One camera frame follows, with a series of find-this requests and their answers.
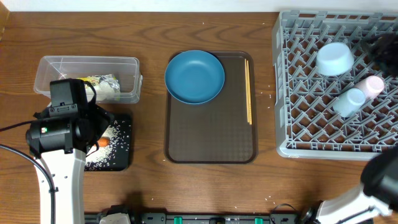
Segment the orange carrot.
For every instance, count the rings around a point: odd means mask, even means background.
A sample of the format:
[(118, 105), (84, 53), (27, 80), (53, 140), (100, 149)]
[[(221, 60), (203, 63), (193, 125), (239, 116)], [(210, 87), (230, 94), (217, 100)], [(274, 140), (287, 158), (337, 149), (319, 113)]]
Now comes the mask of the orange carrot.
[(96, 143), (95, 146), (98, 147), (106, 147), (110, 144), (110, 138), (107, 137), (101, 137)]

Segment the white tissue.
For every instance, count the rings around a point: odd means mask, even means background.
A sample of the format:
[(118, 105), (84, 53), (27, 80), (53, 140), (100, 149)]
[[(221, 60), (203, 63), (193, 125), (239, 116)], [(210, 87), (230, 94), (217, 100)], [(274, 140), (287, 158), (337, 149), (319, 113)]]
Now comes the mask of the white tissue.
[(98, 85), (94, 86), (96, 91), (96, 100), (97, 101), (104, 101), (114, 98), (119, 94), (118, 86), (114, 86), (112, 83), (109, 84), (108, 82), (101, 82)]

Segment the pink cup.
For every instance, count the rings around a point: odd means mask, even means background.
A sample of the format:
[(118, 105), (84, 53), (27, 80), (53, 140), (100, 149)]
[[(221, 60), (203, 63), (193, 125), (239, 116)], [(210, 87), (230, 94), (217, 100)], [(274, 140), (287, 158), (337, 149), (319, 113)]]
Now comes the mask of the pink cup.
[(385, 83), (381, 77), (371, 75), (355, 84), (354, 87), (364, 93), (366, 100), (373, 100), (384, 90)]

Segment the green snack wrapper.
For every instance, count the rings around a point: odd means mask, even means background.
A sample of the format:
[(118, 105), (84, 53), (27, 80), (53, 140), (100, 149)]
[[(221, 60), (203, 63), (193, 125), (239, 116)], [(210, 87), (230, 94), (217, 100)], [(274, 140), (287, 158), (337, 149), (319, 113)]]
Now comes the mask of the green snack wrapper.
[(87, 95), (87, 100), (90, 101), (92, 100), (92, 98), (94, 97), (94, 93), (92, 88), (87, 85), (87, 82), (89, 82), (91, 84), (92, 87), (98, 85), (101, 82), (108, 82), (109, 84), (113, 84), (114, 86), (118, 86), (119, 88), (119, 94), (118, 96), (115, 96), (112, 99), (109, 100), (104, 100), (104, 101), (97, 101), (96, 102), (105, 102), (105, 101), (115, 101), (115, 100), (119, 100), (120, 98), (120, 84), (118, 79), (113, 75), (113, 74), (107, 74), (107, 75), (93, 75), (93, 76), (88, 76), (88, 77), (82, 77), (80, 78), (80, 80), (83, 80), (85, 83), (85, 90), (86, 90), (86, 95)]

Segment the light blue small bowl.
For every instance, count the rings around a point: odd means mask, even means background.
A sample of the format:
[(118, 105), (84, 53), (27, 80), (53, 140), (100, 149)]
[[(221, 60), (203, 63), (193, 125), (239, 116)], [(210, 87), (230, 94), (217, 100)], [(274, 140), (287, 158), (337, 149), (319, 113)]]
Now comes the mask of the light blue small bowl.
[(317, 72), (324, 76), (337, 76), (349, 70), (354, 65), (354, 56), (350, 48), (342, 42), (324, 45), (316, 56)]

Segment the light blue cup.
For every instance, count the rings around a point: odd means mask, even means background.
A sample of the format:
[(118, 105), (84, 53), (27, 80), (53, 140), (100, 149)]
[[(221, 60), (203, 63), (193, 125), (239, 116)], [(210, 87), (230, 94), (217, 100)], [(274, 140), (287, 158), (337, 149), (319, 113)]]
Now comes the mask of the light blue cup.
[(333, 105), (333, 110), (341, 117), (347, 118), (354, 115), (365, 101), (365, 94), (361, 90), (351, 88), (338, 97)]

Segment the dark blue bowl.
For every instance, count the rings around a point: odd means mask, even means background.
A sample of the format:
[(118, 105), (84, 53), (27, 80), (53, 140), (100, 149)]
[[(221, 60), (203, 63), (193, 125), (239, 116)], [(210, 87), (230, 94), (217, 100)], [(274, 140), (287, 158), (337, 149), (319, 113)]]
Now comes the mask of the dark blue bowl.
[(225, 71), (209, 52), (188, 50), (173, 57), (164, 74), (165, 86), (176, 100), (190, 105), (211, 101), (222, 90)]

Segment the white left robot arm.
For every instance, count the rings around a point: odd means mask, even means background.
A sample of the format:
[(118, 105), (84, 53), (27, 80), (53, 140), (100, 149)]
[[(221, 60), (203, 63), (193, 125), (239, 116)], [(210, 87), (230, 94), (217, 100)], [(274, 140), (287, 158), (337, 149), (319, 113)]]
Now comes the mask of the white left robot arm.
[(26, 141), (40, 189), (41, 223), (83, 223), (83, 173), (87, 152), (114, 115), (98, 105), (49, 106), (34, 114)]

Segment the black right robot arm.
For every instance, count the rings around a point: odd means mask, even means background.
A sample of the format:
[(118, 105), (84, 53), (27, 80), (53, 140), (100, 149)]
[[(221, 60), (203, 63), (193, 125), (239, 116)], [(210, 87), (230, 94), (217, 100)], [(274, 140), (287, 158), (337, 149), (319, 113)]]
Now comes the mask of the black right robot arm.
[[(382, 34), (361, 45), (386, 74), (397, 76), (397, 35)], [(397, 211), (397, 147), (371, 159), (360, 184), (345, 194), (320, 202), (303, 214), (299, 223), (362, 223)]]

